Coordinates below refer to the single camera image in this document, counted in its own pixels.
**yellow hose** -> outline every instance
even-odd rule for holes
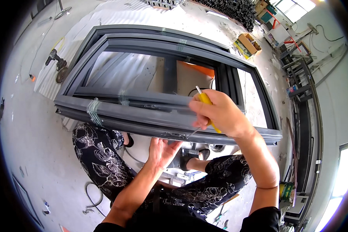
[[[60,47],[59,47],[59,49],[58,49],[58,52],[60,51],[60,49],[63,47],[63,44],[65,43],[65,37],[60,38],[60,39],[56,42],[56,44],[54,44],[52,50],[57,46],[57,44],[58,44],[62,39],[64,39],[64,40],[62,41],[62,44],[60,45]]]

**angle grinder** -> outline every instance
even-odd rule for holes
[[[66,67],[67,62],[57,55],[56,49],[53,49],[53,50],[51,50],[49,57],[45,62],[45,66],[47,66],[51,61],[55,61],[55,60],[58,61],[57,65],[56,65],[56,70],[58,72],[57,76],[56,76],[56,83],[61,84],[63,82],[63,80],[65,79],[66,72],[68,70],[68,67]]]

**black shoe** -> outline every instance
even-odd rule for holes
[[[129,143],[127,145],[125,145],[125,147],[132,147],[134,145],[134,140],[130,136],[130,133],[127,133],[127,134],[128,134],[128,138],[129,138]]]
[[[200,150],[199,152],[201,152],[202,153],[202,155],[203,155],[203,160],[207,160],[208,158],[209,158],[209,156],[210,156],[210,150],[209,149],[207,149],[207,148],[205,148],[205,149],[202,149],[202,150]]]
[[[175,155],[174,159],[167,166],[167,168],[179,167],[183,171],[189,171],[189,169],[187,169],[187,163],[191,158],[194,158],[194,157],[198,158],[199,156],[198,155],[197,156],[196,155],[191,155],[191,156],[183,155],[183,149],[179,149],[179,151]]]

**window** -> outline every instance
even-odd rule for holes
[[[312,10],[316,5],[310,0],[281,0],[275,7],[278,8],[291,22],[298,21],[303,15]]]
[[[54,102],[57,113],[78,121],[187,141],[196,119],[188,107],[196,86],[227,94],[245,111],[241,71],[247,87],[255,90],[246,102],[250,109],[259,105],[263,116],[255,128],[266,144],[275,145],[282,136],[258,69],[217,42],[167,28],[94,27],[71,61]],[[235,144],[212,127],[191,136],[191,142]]]
[[[322,216],[322,219],[315,232],[321,231],[329,222],[330,218],[334,215],[341,200],[343,199],[344,194],[348,190],[348,144],[342,145],[339,148],[339,152],[339,166],[335,178],[334,189],[331,194],[329,204],[327,205],[325,213]]]

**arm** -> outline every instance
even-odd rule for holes
[[[182,142],[175,141],[168,145],[167,140],[152,138],[147,162],[132,182],[117,195],[110,212],[102,222],[125,227],[181,145]]]
[[[197,113],[194,126],[201,126],[204,130],[208,119],[211,119],[216,127],[233,137],[239,145],[257,187],[250,214],[263,207],[278,207],[279,168],[264,139],[226,94],[216,90],[203,92],[213,105],[204,104],[197,95],[194,96],[189,104]]]

